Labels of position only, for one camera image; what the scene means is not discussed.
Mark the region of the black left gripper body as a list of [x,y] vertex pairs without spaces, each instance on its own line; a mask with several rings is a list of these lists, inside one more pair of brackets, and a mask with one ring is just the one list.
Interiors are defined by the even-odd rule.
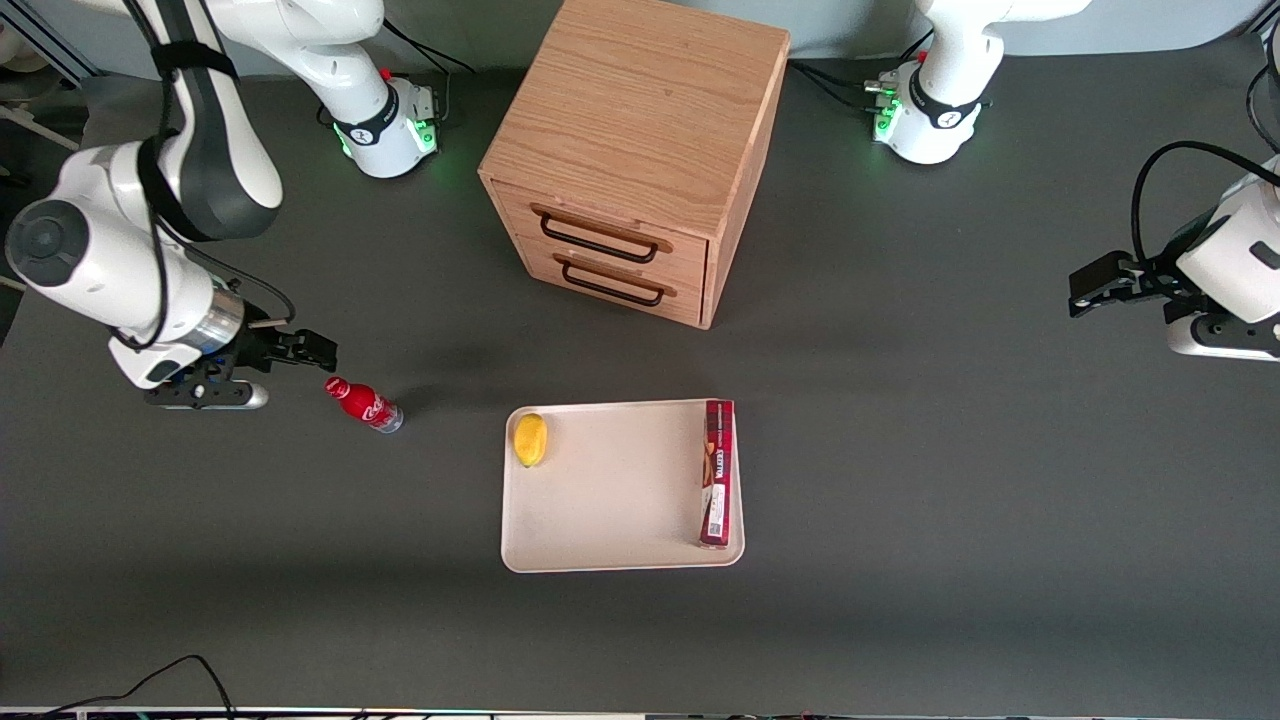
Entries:
[[1203,313],[1203,293],[1167,258],[1134,258],[1129,269],[1129,304],[1160,301],[1164,323],[1175,323]]

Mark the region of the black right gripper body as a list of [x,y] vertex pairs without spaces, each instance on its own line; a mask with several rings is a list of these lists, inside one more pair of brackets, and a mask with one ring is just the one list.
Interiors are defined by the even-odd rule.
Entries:
[[183,370],[183,386],[229,386],[241,368],[268,373],[275,363],[291,363],[302,342],[301,334],[279,325],[246,325],[228,345],[202,355]]

